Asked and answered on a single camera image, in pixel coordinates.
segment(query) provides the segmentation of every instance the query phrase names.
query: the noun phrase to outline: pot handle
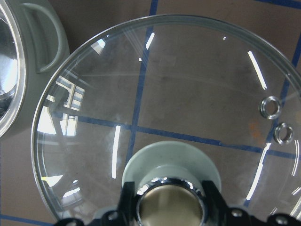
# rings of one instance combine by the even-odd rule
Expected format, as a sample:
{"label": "pot handle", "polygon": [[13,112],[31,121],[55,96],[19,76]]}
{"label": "pot handle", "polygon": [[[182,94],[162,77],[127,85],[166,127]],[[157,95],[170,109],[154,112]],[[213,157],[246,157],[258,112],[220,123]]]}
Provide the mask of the pot handle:
{"label": "pot handle", "polygon": [[65,42],[66,37],[64,35],[63,27],[61,25],[59,18],[56,15],[54,15],[46,7],[43,7],[41,5],[37,5],[34,3],[24,3],[22,5],[24,5],[25,7],[29,8],[29,9],[36,10],[36,11],[39,11],[39,12],[45,14],[50,19],[50,21],[52,22],[52,24],[55,27],[55,31],[56,31],[57,38],[58,38],[58,47],[57,47],[56,55],[49,64],[44,65],[44,66],[38,65],[38,69],[37,69],[37,73],[48,72],[51,69],[53,69],[58,63],[60,63],[64,57],[65,48],[64,48],[63,44]]}

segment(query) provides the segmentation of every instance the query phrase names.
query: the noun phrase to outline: silver ring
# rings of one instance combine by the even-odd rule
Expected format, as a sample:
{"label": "silver ring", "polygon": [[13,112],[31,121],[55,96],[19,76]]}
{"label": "silver ring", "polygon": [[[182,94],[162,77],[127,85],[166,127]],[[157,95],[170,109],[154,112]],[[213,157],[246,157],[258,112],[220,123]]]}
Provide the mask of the silver ring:
{"label": "silver ring", "polygon": [[142,223],[142,220],[140,217],[140,213],[139,213],[140,204],[141,204],[141,201],[143,200],[143,197],[148,192],[150,192],[152,189],[159,187],[159,186],[164,186],[164,185],[175,185],[175,186],[185,188],[188,191],[190,191],[198,199],[200,207],[203,211],[203,216],[202,216],[200,225],[203,225],[203,223],[207,217],[207,209],[203,202],[203,200],[205,199],[204,193],[200,189],[196,188],[191,182],[189,182],[187,180],[180,179],[180,178],[167,178],[167,177],[154,178],[150,182],[144,184],[140,189],[138,189],[137,196],[136,196],[138,199],[137,205],[136,205],[136,217],[137,217],[138,224],[143,226],[143,223]]}
{"label": "silver ring", "polygon": [[[276,106],[276,109],[274,111],[273,114],[269,114],[267,112],[267,109],[266,109],[266,105],[270,102],[273,102]],[[270,97],[267,97],[267,98],[264,98],[262,101],[261,101],[261,104],[260,104],[260,113],[261,115],[266,118],[266,119],[276,119],[279,117],[279,115],[281,114],[281,103],[280,101],[278,100],[277,97],[274,97],[274,96],[270,96]]]}
{"label": "silver ring", "polygon": [[[283,129],[286,130],[286,136],[284,138],[281,138],[280,131]],[[275,129],[274,138],[276,142],[278,142],[281,145],[290,143],[293,139],[293,128],[288,124],[286,124],[285,122],[279,124]]]}

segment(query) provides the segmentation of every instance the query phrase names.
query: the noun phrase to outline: metal ring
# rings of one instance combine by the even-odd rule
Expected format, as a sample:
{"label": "metal ring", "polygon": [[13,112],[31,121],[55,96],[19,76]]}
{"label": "metal ring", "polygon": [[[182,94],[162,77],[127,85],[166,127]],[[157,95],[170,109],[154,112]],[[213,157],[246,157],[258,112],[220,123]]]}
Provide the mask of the metal ring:
{"label": "metal ring", "polygon": [[[274,111],[273,114],[269,114],[267,112],[267,109],[266,109],[266,105],[268,103],[270,103],[270,102],[273,102],[276,105],[276,107],[277,107],[275,109],[275,111]],[[281,114],[281,103],[278,100],[278,98],[274,97],[274,96],[270,96],[270,97],[264,98],[261,101],[261,104],[260,104],[260,113],[266,119],[276,119],[276,118],[278,118],[279,115]]]}
{"label": "metal ring", "polygon": [[198,199],[200,207],[203,211],[203,216],[202,216],[200,225],[203,225],[203,222],[205,222],[206,218],[207,218],[207,209],[206,209],[206,205],[204,204],[204,199],[205,199],[204,193],[200,189],[196,188],[191,182],[189,182],[185,179],[167,178],[167,177],[154,178],[150,182],[144,184],[140,189],[138,189],[137,196],[136,196],[136,198],[138,199],[137,205],[136,205],[136,217],[137,217],[138,224],[141,226],[143,225],[141,217],[140,217],[140,213],[139,213],[140,204],[141,204],[141,201],[143,200],[143,197],[152,189],[159,187],[159,186],[164,186],[164,185],[176,185],[176,186],[185,188],[188,191],[190,191]]}
{"label": "metal ring", "polygon": [[[286,136],[284,138],[281,138],[280,131],[283,129],[286,129]],[[293,128],[285,122],[279,124],[275,129],[274,138],[281,145],[290,143],[293,139]]]}

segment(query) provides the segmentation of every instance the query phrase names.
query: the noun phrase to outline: glass lid of gray pot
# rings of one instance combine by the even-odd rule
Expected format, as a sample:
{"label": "glass lid of gray pot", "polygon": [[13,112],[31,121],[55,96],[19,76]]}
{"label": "glass lid of gray pot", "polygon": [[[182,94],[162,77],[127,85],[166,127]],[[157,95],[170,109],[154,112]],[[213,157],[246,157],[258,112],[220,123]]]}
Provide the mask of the glass lid of gray pot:
{"label": "glass lid of gray pot", "polygon": [[0,9],[0,119],[7,112],[17,87],[16,46],[3,12]]}
{"label": "glass lid of gray pot", "polygon": [[36,112],[33,166],[57,218],[117,205],[146,145],[191,144],[229,206],[301,215],[300,75],[258,36],[197,16],[153,16],[95,36],[53,76]]}

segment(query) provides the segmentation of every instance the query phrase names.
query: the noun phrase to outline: transparent glass lid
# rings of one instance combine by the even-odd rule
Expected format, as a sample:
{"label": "transparent glass lid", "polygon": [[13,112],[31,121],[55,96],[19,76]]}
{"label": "transparent glass lid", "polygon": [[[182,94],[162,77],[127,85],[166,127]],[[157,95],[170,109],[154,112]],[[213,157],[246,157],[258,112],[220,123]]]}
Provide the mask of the transparent glass lid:
{"label": "transparent glass lid", "polygon": [[33,165],[57,218],[90,222],[119,200],[126,163],[164,140],[215,163],[229,206],[301,215],[300,76],[234,25],[153,16],[95,36],[53,76],[33,126]]}
{"label": "transparent glass lid", "polygon": [[8,110],[17,85],[16,46],[8,22],[0,9],[0,118]]}

